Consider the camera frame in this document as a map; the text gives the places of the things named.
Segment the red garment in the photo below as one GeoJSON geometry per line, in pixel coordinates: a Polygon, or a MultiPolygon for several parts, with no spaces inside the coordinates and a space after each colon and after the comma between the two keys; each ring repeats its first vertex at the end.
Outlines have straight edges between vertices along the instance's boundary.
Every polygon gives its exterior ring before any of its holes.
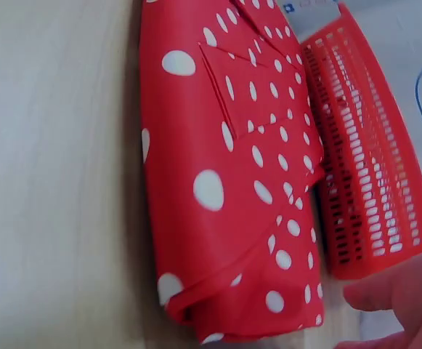
{"type": "Polygon", "coordinates": [[[202,342],[322,323],[301,48],[272,0],[146,0],[142,141],[158,291],[202,342]]]}

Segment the human hand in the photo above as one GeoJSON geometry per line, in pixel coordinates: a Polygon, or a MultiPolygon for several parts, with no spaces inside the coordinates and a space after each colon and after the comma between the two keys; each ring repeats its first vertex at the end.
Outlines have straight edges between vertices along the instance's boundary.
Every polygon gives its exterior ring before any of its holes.
{"type": "Polygon", "coordinates": [[[355,309],[392,309],[403,332],[368,342],[343,342],[336,349],[422,349],[422,254],[344,288],[355,309]]]}

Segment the red polka dot fabric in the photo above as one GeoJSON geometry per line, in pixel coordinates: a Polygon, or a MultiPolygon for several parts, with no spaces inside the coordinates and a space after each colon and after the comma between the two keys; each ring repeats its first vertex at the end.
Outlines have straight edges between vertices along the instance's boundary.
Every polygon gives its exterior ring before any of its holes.
{"type": "Polygon", "coordinates": [[[320,326],[323,152],[275,2],[146,0],[140,74],[161,304],[202,343],[320,326]]]}

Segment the plastic basket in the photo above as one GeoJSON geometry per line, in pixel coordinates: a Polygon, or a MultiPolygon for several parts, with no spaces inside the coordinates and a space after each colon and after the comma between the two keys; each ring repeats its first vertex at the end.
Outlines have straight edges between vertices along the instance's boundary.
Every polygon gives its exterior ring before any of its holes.
{"type": "Polygon", "coordinates": [[[353,279],[422,252],[422,175],[380,65],[339,9],[303,52],[325,147],[319,197],[330,269],[353,279]]]}

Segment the white dot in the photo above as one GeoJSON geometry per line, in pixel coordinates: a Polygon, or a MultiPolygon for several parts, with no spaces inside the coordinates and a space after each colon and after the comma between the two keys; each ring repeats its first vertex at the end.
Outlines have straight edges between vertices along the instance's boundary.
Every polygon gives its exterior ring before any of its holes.
{"type": "Polygon", "coordinates": [[[314,258],[312,256],[312,252],[307,255],[307,265],[309,266],[309,269],[313,269],[314,267],[314,258]]]}
{"type": "Polygon", "coordinates": [[[275,98],[278,98],[277,87],[275,87],[273,82],[270,83],[270,92],[274,95],[275,98]]]}
{"type": "Polygon", "coordinates": [[[217,46],[217,40],[216,37],[212,34],[211,30],[209,28],[204,27],[203,29],[204,37],[206,38],[206,42],[209,46],[216,47],[217,46]]]}
{"type": "Polygon", "coordinates": [[[266,305],[267,308],[273,313],[279,313],[283,310],[285,302],[280,293],[278,293],[277,291],[270,291],[266,295],[266,305]]]}
{"type": "Polygon", "coordinates": [[[288,133],[286,133],[285,127],[283,126],[280,126],[280,136],[283,142],[288,142],[288,133]]]}
{"type": "Polygon", "coordinates": [[[256,87],[254,86],[254,83],[252,81],[249,82],[249,93],[251,93],[251,98],[254,102],[257,100],[257,92],[256,87]]]}
{"type": "Polygon", "coordinates": [[[264,161],[262,159],[261,152],[259,151],[259,149],[255,145],[253,145],[253,158],[254,158],[254,161],[257,163],[257,165],[259,167],[264,166],[264,161]]]}
{"type": "Polygon", "coordinates": [[[317,241],[317,234],[315,233],[314,228],[311,228],[311,238],[313,243],[317,241]]]}
{"type": "Polygon", "coordinates": [[[224,206],[224,186],[212,169],[206,169],[196,176],[193,193],[201,206],[210,211],[219,211],[224,206]]]}
{"type": "Polygon", "coordinates": [[[162,68],[170,74],[191,76],[196,72],[193,58],[186,52],[175,50],[168,52],[162,59],[162,68]]]}
{"type": "Polygon", "coordinates": [[[243,277],[243,274],[238,275],[230,284],[230,286],[237,286],[241,282],[241,278],[243,277]]]}
{"type": "Polygon", "coordinates": [[[222,19],[221,15],[217,14],[216,16],[217,16],[217,22],[219,22],[219,24],[220,24],[220,28],[222,28],[222,30],[223,30],[225,33],[228,33],[228,28],[227,28],[227,26],[225,25],[225,22],[224,22],[224,20],[222,19]]]}
{"type": "Polygon", "coordinates": [[[281,39],[283,39],[283,35],[282,35],[282,32],[280,31],[280,29],[279,28],[275,28],[275,31],[277,32],[278,37],[281,38],[281,39]]]}
{"type": "Polygon", "coordinates": [[[287,227],[288,227],[288,231],[290,232],[291,235],[299,236],[301,229],[299,228],[298,222],[296,222],[295,220],[289,220],[287,227]]]}
{"type": "Polygon", "coordinates": [[[304,160],[304,165],[306,165],[307,169],[308,169],[309,171],[312,171],[312,161],[311,161],[311,159],[308,157],[308,155],[305,155],[305,156],[303,157],[303,160],[304,160]]]}
{"type": "Polygon", "coordinates": [[[282,154],[278,154],[278,163],[284,171],[288,171],[288,162],[282,154]]]}
{"type": "Polygon", "coordinates": [[[282,63],[280,63],[280,61],[279,61],[279,60],[275,60],[275,61],[274,61],[274,65],[275,65],[275,69],[277,69],[277,71],[278,71],[279,73],[281,73],[281,72],[282,72],[282,63]]]}
{"type": "Polygon", "coordinates": [[[169,300],[183,291],[183,285],[174,274],[165,273],[158,280],[159,302],[165,305],[169,300]]]}
{"type": "Polygon", "coordinates": [[[297,198],[297,199],[296,199],[296,201],[295,201],[295,206],[296,206],[298,209],[303,209],[303,201],[301,200],[301,198],[297,198]]]}
{"type": "Polygon", "coordinates": [[[309,145],[311,141],[309,140],[309,136],[307,135],[306,132],[303,133],[303,137],[304,137],[304,142],[306,142],[306,144],[309,145]]]}
{"type": "Polygon", "coordinates": [[[293,193],[293,187],[290,183],[284,182],[283,183],[283,191],[285,191],[286,196],[289,198],[293,193]]]}
{"type": "Polygon", "coordinates": [[[211,334],[210,336],[207,336],[207,338],[201,344],[218,342],[218,341],[222,340],[222,338],[224,338],[223,333],[214,333],[214,334],[211,334]]]}
{"type": "Polygon", "coordinates": [[[254,131],[254,124],[251,120],[248,120],[248,132],[252,133],[254,131]]]}
{"type": "Polygon", "coordinates": [[[280,269],[288,270],[291,267],[291,257],[290,255],[283,250],[277,251],[275,255],[275,260],[277,261],[277,265],[280,269]]]}
{"type": "Polygon", "coordinates": [[[272,252],[274,252],[274,248],[275,248],[275,236],[271,235],[269,237],[269,240],[267,240],[267,246],[269,246],[269,253],[272,254],[272,252]]]}
{"type": "Polygon", "coordinates": [[[227,88],[228,88],[228,93],[230,95],[230,98],[232,98],[232,100],[235,100],[235,95],[233,93],[233,85],[232,85],[232,82],[230,81],[230,78],[228,76],[225,76],[225,81],[227,82],[227,88]]]}
{"type": "Polygon", "coordinates": [[[317,285],[317,296],[319,296],[320,299],[324,297],[324,291],[322,290],[322,285],[317,285]]]}
{"type": "Polygon", "coordinates": [[[257,66],[257,64],[256,64],[256,56],[254,55],[254,53],[253,53],[253,51],[251,49],[248,49],[248,53],[249,53],[249,58],[250,58],[251,64],[256,67],[257,66]]]}
{"type": "Polygon", "coordinates": [[[254,190],[256,191],[256,194],[263,202],[269,205],[272,204],[272,194],[258,180],[254,181],[254,190]]]}
{"type": "Polygon", "coordinates": [[[272,38],[272,32],[270,31],[270,29],[268,29],[267,26],[264,26],[264,30],[266,31],[267,36],[272,38]]]}
{"type": "Polygon", "coordinates": [[[237,18],[235,16],[235,13],[231,9],[227,9],[227,15],[228,18],[232,21],[233,24],[237,24],[237,18]]]}
{"type": "Polygon", "coordinates": [[[259,46],[259,44],[257,43],[257,41],[255,39],[254,39],[254,46],[256,46],[256,48],[259,51],[259,53],[262,53],[261,47],[259,46]]]}
{"type": "Polygon", "coordinates": [[[141,141],[143,147],[143,163],[145,163],[147,154],[150,151],[150,132],[148,129],[143,129],[141,131],[141,141]]]}
{"type": "Polygon", "coordinates": [[[233,151],[233,137],[225,121],[222,122],[222,134],[224,136],[225,145],[228,151],[233,151]]]}
{"type": "Polygon", "coordinates": [[[304,289],[304,299],[306,300],[306,304],[311,302],[311,287],[309,285],[304,289]]]}

